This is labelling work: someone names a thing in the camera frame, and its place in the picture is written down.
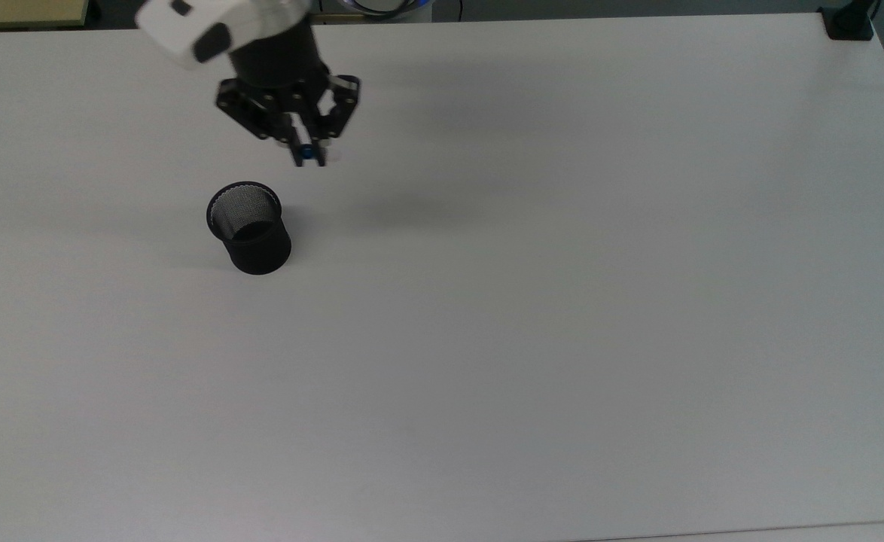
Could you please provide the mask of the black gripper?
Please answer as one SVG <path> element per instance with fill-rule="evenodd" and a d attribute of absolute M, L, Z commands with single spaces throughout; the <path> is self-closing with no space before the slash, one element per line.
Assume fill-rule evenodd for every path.
<path fill-rule="evenodd" d="M 306 158 L 293 114 L 282 110 L 271 90 L 288 95 L 294 87 L 306 84 L 309 89 L 300 94 L 311 97 L 309 109 L 317 117 L 312 153 L 319 167 L 325 167 L 331 141 L 342 136 L 360 102 L 361 80 L 351 75 L 328 76 L 328 68 L 319 56 L 312 21 L 298 21 L 281 33 L 239 46 L 228 53 L 228 58 L 236 78 L 219 82 L 216 108 L 255 138 L 273 141 L 288 150 L 294 165 L 302 167 Z M 322 114 L 318 103 L 325 90 L 331 95 L 332 107 Z"/>

